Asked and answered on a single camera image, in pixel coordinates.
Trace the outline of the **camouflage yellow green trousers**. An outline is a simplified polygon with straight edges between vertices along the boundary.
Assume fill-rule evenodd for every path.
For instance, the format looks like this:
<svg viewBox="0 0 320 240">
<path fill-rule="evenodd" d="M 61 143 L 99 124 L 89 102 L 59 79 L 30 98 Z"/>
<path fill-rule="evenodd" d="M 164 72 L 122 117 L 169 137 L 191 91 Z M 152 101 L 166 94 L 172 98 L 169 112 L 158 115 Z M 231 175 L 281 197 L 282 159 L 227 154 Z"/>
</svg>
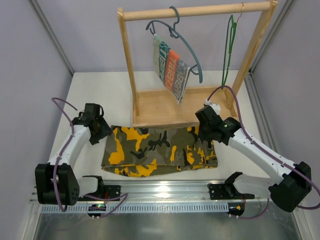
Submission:
<svg viewBox="0 0 320 240">
<path fill-rule="evenodd" d="M 214 145 L 199 139 L 198 126 L 111 129 L 101 162 L 106 172 L 140 178 L 218 166 Z"/>
</svg>

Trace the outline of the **green wire hanger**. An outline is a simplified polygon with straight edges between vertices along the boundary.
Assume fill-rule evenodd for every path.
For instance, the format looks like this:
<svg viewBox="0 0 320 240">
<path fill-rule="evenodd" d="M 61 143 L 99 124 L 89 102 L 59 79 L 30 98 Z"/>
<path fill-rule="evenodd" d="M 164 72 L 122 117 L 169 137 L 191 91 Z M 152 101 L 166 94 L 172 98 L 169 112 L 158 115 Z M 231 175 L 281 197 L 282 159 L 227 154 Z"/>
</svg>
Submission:
<svg viewBox="0 0 320 240">
<path fill-rule="evenodd" d="M 230 64 L 231 64 L 231 58 L 232 58 L 232 52 L 233 52 L 233 45 L 236 37 L 236 31 L 237 31 L 237 25 L 238 21 L 241 18 L 244 10 L 244 3 L 241 3 L 241 12 L 238 16 L 237 20 L 234 20 L 234 15 L 231 14 L 227 23 L 226 28 L 226 38 L 225 38 L 225 46 L 224 46 L 224 56 L 223 56 L 223 69 L 222 69 L 222 78 L 221 78 L 221 86 L 225 86 Z"/>
</svg>

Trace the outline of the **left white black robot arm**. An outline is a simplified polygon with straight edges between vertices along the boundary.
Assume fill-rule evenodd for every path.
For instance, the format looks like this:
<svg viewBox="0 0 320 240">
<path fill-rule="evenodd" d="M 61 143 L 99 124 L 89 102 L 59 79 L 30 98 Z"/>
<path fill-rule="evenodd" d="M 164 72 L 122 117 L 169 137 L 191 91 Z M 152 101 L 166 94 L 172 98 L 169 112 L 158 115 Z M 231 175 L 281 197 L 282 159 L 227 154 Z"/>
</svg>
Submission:
<svg viewBox="0 0 320 240">
<path fill-rule="evenodd" d="M 112 133 L 104 119 L 103 107 L 86 103 L 70 126 L 71 130 L 57 153 L 47 163 L 40 163 L 35 168 L 36 193 L 40 204 L 64 208 L 75 205 L 81 197 L 104 193 L 101 176 L 76 178 L 74 174 L 74 166 L 83 147 L 88 143 L 96 145 Z"/>
</svg>

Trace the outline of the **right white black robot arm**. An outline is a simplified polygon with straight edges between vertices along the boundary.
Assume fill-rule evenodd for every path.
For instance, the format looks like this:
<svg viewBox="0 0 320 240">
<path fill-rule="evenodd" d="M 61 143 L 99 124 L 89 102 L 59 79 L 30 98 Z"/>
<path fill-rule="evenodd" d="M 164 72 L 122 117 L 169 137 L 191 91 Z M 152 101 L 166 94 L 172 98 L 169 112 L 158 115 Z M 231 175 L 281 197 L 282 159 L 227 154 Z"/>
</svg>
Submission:
<svg viewBox="0 0 320 240">
<path fill-rule="evenodd" d="M 281 157 L 249 134 L 233 117 L 223 120 L 213 103 L 195 113 L 199 120 L 198 136 L 211 143 L 216 141 L 240 152 L 260 167 L 268 177 L 256 177 L 235 172 L 224 184 L 230 195 L 251 194 L 270 198 L 285 212 L 292 212 L 312 190 L 311 168 Z"/>
</svg>

